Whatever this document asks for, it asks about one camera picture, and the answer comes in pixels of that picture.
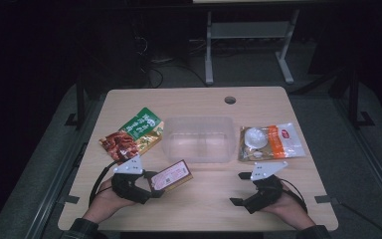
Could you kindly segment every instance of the metal bar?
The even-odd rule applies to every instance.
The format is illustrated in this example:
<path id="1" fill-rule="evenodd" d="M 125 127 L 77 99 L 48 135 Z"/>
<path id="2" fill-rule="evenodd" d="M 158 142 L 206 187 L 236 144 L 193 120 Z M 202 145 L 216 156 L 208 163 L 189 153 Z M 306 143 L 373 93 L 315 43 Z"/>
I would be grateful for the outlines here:
<path id="1" fill-rule="evenodd" d="M 89 113 L 92 114 L 96 110 L 96 102 L 91 101 L 89 106 Z M 90 118 L 85 120 L 85 126 L 90 124 Z M 43 230 L 45 229 L 46 222 L 52 213 L 53 206 L 58 200 L 58 195 L 63 187 L 63 182 L 71 171 L 71 167 L 76 160 L 76 155 L 81 149 L 83 142 L 82 139 L 86 137 L 86 130 L 80 130 L 78 134 L 72 136 L 72 145 L 64 155 L 64 160 L 60 164 L 55 176 L 43 197 L 39 209 L 33 219 L 32 224 L 25 236 L 25 238 L 40 238 Z"/>
<path id="2" fill-rule="evenodd" d="M 82 76 L 77 77 L 77 130 L 79 130 L 86 118 L 85 110 L 85 88 L 83 86 Z"/>
<path id="3" fill-rule="evenodd" d="M 213 66 L 212 66 L 212 12 L 207 13 L 207 40 L 206 40 L 206 84 L 213 85 Z"/>
<path id="4" fill-rule="evenodd" d="M 288 21 L 213 23 L 211 38 L 283 38 L 287 34 L 288 24 Z"/>
<path id="5" fill-rule="evenodd" d="M 339 109 L 340 113 L 343 116 L 346 116 L 346 108 L 344 106 L 344 103 L 342 100 L 334 100 L 336 107 Z M 367 140 L 365 139 L 364 135 L 359 129 L 355 129 L 352 126 L 352 123 L 350 120 L 346 120 L 346 126 L 351 132 L 351 134 L 354 136 L 355 140 L 361 147 L 362 151 L 364 152 L 367 161 L 370 165 L 370 168 L 373 172 L 373 175 L 379 185 L 379 187 L 382 189 L 382 166 L 380 163 L 379 158 L 374 154 L 373 150 L 371 149 L 370 145 L 368 144 Z"/>
<path id="6" fill-rule="evenodd" d="M 285 60 L 285 56 L 287 55 L 287 49 L 289 47 L 290 40 L 292 39 L 293 30 L 295 28 L 298 15 L 299 15 L 299 9 L 294 10 L 286 29 L 284 46 L 282 47 L 282 50 L 280 52 L 276 52 L 276 58 L 278 60 L 279 66 L 281 67 L 282 74 L 284 75 L 285 82 L 287 84 L 293 84 L 293 77 L 292 77 L 292 74 L 290 73 L 289 67 L 287 66 L 287 61 Z"/>
<path id="7" fill-rule="evenodd" d="M 357 2 L 365 4 L 374 0 L 353 0 L 351 4 L 356 5 Z M 183 3 L 183 4 L 128 4 L 126 6 L 98 6 L 93 5 L 94 11 L 231 11 L 234 10 L 253 10 L 257 7 L 277 7 L 277 8 L 301 8 L 301 7 L 327 7 L 338 6 L 341 4 L 338 0 L 288 0 L 288 1 L 258 1 L 258 2 L 230 2 L 230 3 Z M 75 11 L 90 10 L 90 7 L 76 8 Z"/>
<path id="8" fill-rule="evenodd" d="M 352 76 L 349 85 L 349 120 L 353 126 L 359 128 L 358 122 L 358 77 L 355 70 L 352 70 Z"/>

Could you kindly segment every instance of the motion capture tracker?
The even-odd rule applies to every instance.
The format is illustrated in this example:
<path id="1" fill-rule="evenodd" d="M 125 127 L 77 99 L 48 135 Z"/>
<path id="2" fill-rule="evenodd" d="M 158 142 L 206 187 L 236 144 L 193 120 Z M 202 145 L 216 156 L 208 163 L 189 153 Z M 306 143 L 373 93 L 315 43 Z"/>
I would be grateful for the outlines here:
<path id="1" fill-rule="evenodd" d="M 111 180 L 112 190 L 121 198 L 144 204 L 152 197 L 152 193 L 135 185 L 135 181 L 146 172 L 142 169 L 139 155 L 113 169 L 114 175 Z"/>
<path id="2" fill-rule="evenodd" d="M 235 206 L 244 206 L 250 214 L 274 204 L 282 196 L 282 192 L 294 198 L 306 211 L 303 199 L 300 199 L 292 191 L 284 190 L 281 179 L 275 173 L 287 167 L 287 162 L 256 162 L 252 172 L 241 172 L 238 175 L 243 180 L 252 180 L 257 187 L 257 193 L 253 196 L 242 198 L 230 198 Z"/>

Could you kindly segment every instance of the human hand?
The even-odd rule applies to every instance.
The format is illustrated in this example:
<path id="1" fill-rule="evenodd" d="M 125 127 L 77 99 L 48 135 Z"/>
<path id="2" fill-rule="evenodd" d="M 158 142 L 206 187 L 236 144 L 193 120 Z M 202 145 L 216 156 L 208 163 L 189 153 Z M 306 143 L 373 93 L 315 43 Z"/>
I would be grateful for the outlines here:
<path id="1" fill-rule="evenodd" d="M 283 183 L 282 185 L 284 190 L 289 190 L 286 185 Z M 275 214 L 284 223 L 299 231 L 315 225 L 302 207 L 287 193 L 282 193 L 277 202 L 263 208 L 261 211 Z"/>
<path id="2" fill-rule="evenodd" d="M 110 178 L 100 185 L 95 200 L 93 200 L 83 218 L 99 224 L 111 217 L 120 208 L 134 204 L 135 202 L 116 195 L 111 189 Z"/>

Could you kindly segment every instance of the snack bag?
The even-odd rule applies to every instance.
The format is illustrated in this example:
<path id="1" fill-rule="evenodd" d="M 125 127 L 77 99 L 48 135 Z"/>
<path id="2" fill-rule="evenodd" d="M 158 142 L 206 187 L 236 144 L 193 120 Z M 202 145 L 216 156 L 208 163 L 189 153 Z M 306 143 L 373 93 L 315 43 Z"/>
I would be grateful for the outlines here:
<path id="1" fill-rule="evenodd" d="M 148 108 L 143 108 L 133 119 L 99 140 L 113 160 L 130 159 L 143 155 L 162 139 L 163 121 Z"/>
<path id="2" fill-rule="evenodd" d="M 293 124 L 241 127 L 239 161 L 305 156 Z"/>

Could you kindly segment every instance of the black cable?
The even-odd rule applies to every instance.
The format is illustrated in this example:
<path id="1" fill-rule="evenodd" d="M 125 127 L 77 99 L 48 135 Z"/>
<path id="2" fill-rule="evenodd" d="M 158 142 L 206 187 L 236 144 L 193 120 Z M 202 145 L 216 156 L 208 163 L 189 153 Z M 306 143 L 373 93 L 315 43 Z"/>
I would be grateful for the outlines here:
<path id="1" fill-rule="evenodd" d="M 162 74 L 161 72 L 157 71 L 157 70 L 154 69 L 154 68 L 150 68 L 149 71 L 156 72 L 156 73 L 160 76 L 160 82 L 159 82 L 159 84 L 157 84 L 156 86 L 153 86 L 153 83 L 151 82 L 151 79 L 149 78 L 149 79 L 148 79 L 148 84 L 150 85 L 150 87 L 151 87 L 152 89 L 157 89 L 157 88 L 159 88 L 159 87 L 162 85 L 163 80 L 164 80 L 163 74 Z"/>
<path id="2" fill-rule="evenodd" d="M 197 45 L 196 47 L 193 47 L 190 51 L 189 51 L 189 55 L 190 56 L 193 56 L 197 53 L 200 53 L 202 51 L 206 51 L 206 41 L 205 40 L 200 40 L 202 43 L 200 43 L 199 45 Z"/>
<path id="3" fill-rule="evenodd" d="M 104 191 L 106 191 L 106 190 L 108 190 L 108 189 L 111 189 L 111 188 L 112 188 L 112 186 L 107 187 L 107 188 L 105 188 L 105 189 L 102 189 L 102 190 L 100 190 L 98 193 L 96 193 L 95 195 L 99 195 L 101 192 L 104 192 Z"/>
<path id="4" fill-rule="evenodd" d="M 366 220 L 367 222 L 371 223 L 373 226 L 375 226 L 377 229 L 379 229 L 382 232 L 382 227 L 378 225 L 377 223 L 373 222 L 371 219 L 367 218 L 357 210 L 353 209 L 352 207 L 348 206 L 346 203 L 339 202 L 339 205 L 343 206 L 344 208 L 348 209 L 349 211 L 353 212 L 354 214 L 358 215 L 362 219 Z"/>
<path id="5" fill-rule="evenodd" d="M 238 55 L 238 48 L 235 47 L 235 45 L 231 48 L 229 45 L 230 43 L 228 41 L 219 41 L 216 45 L 212 44 L 212 55 L 218 58 L 229 58 Z"/>
<path id="6" fill-rule="evenodd" d="M 101 67 L 103 67 L 107 72 L 112 74 L 116 78 L 126 78 L 126 76 L 120 76 L 118 73 L 113 71 L 109 66 L 107 66 L 103 61 L 101 61 L 99 58 L 97 58 L 93 53 L 91 53 L 76 37 L 74 38 L 74 41 L 77 43 L 80 48 L 87 53 L 96 63 L 98 63 Z"/>
<path id="7" fill-rule="evenodd" d="M 291 190 L 284 190 L 283 188 L 276 188 L 273 186 L 263 186 L 263 187 L 258 188 L 258 190 L 262 190 L 262 189 L 264 189 L 264 190 L 269 189 L 269 190 L 274 190 L 274 191 L 286 193 L 287 195 L 292 197 L 306 213 L 308 213 L 308 208 L 306 207 L 306 204 L 305 204 L 305 201 L 303 200 L 303 198 L 298 197 Z"/>
<path id="8" fill-rule="evenodd" d="M 207 86 L 206 82 L 194 70 L 192 70 L 189 67 L 185 67 L 185 66 L 181 66 L 181 65 L 175 65 L 175 66 L 159 66 L 158 68 L 183 68 L 183 69 L 186 69 L 186 70 L 190 71 L 191 73 L 193 73 L 204 84 L 205 87 L 209 87 L 209 86 Z"/>
<path id="9" fill-rule="evenodd" d="M 90 199 L 89 199 L 89 206 L 92 205 L 92 202 L 95 200 L 95 197 L 97 195 L 97 189 L 98 187 L 100 186 L 100 183 L 101 181 L 103 180 L 103 178 L 106 176 L 107 172 L 110 170 L 110 168 L 112 166 L 114 166 L 115 164 L 119 163 L 119 162 L 122 162 L 123 160 L 122 159 L 119 159 L 119 160 L 116 160 L 116 161 L 113 161 L 110 165 L 108 165 L 107 167 L 105 167 L 103 169 L 103 171 L 101 172 L 100 176 L 98 177 L 98 179 L 95 181 L 95 185 L 93 186 L 93 189 L 92 189 L 92 192 L 90 193 Z"/>
<path id="10" fill-rule="evenodd" d="M 290 183 L 289 181 L 287 181 L 287 180 L 285 180 L 285 179 L 281 179 L 281 178 L 280 178 L 280 181 L 284 181 L 284 182 L 288 183 L 290 186 L 292 186 L 293 189 L 296 190 L 297 194 L 299 194 L 299 197 L 300 197 L 300 199 L 302 200 L 302 202 L 305 203 L 305 200 L 303 199 L 302 194 L 299 192 L 299 190 L 298 190 L 292 183 Z"/>

